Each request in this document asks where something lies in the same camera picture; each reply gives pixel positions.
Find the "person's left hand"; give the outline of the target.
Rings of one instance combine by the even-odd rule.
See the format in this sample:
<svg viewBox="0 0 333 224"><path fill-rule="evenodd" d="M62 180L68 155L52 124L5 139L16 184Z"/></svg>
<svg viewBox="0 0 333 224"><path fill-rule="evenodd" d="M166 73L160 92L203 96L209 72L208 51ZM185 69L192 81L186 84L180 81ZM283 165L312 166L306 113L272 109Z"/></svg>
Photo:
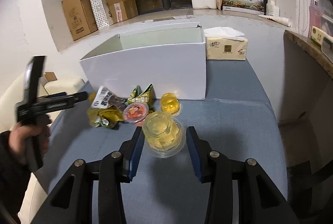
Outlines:
<svg viewBox="0 0 333 224"><path fill-rule="evenodd" d="M42 156L48 151L50 141L49 125L52 120L48 115L42 115L37 118L36 125L22 125L16 123L9 134L9 148L20 164L26 164L26 139L36 136L40 142Z"/></svg>

